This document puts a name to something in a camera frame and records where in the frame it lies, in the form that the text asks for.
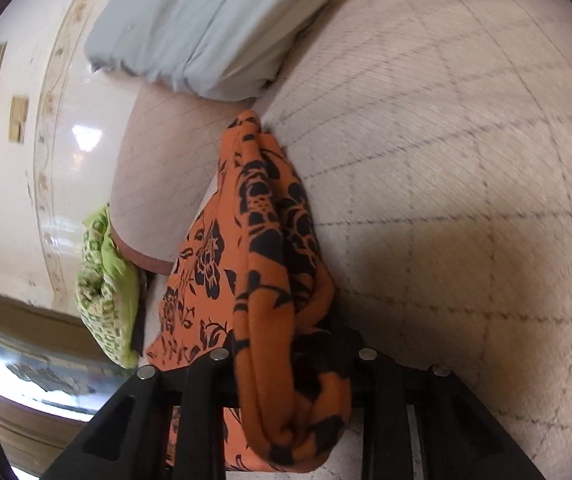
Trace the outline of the orange black floral garment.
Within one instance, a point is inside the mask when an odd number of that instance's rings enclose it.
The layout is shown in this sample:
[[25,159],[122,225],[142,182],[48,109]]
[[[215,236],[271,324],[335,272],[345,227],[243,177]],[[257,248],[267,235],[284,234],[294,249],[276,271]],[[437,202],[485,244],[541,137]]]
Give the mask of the orange black floral garment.
[[307,194],[249,110],[223,133],[216,178],[180,246],[146,356],[174,370],[228,348],[239,404],[224,411],[226,463],[308,472],[344,432],[351,387]]

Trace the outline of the green patterned pillow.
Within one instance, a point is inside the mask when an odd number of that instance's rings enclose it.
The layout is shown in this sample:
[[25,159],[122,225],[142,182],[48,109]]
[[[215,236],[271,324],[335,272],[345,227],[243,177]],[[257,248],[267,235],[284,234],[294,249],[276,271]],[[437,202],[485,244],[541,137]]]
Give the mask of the green patterned pillow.
[[84,226],[74,288],[81,321],[111,362],[134,368],[138,353],[131,344],[140,305],[137,268],[123,258],[111,237],[107,206],[91,214]]

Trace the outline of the beige quilted bed mattress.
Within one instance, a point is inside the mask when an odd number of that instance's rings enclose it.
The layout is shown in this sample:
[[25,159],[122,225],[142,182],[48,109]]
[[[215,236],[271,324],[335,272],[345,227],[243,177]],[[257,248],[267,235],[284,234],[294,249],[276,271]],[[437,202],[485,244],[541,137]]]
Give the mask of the beige quilted bed mattress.
[[349,322],[572,479],[572,0],[336,0],[256,110]]

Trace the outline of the light blue folded blanket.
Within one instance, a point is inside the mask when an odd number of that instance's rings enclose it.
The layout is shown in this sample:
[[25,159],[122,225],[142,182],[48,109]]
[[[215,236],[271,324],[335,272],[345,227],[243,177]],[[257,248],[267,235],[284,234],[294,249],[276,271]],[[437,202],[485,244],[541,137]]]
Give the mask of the light blue folded blanket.
[[255,98],[332,0],[109,0],[88,35],[93,70],[215,101]]

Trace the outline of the small wall switch plate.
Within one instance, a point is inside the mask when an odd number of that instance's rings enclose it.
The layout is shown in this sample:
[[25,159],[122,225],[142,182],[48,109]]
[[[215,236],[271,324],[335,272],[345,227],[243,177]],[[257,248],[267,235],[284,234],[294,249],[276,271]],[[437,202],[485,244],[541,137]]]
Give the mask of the small wall switch plate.
[[24,130],[28,117],[28,96],[13,96],[10,103],[8,140],[12,143],[24,143]]

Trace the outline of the brown wooden glass door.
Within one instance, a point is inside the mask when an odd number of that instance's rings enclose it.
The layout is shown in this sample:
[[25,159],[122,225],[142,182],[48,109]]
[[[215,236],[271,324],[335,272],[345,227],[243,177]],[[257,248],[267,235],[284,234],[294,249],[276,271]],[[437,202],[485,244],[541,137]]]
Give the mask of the brown wooden glass door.
[[0,295],[0,442],[39,477],[129,377],[74,316]]

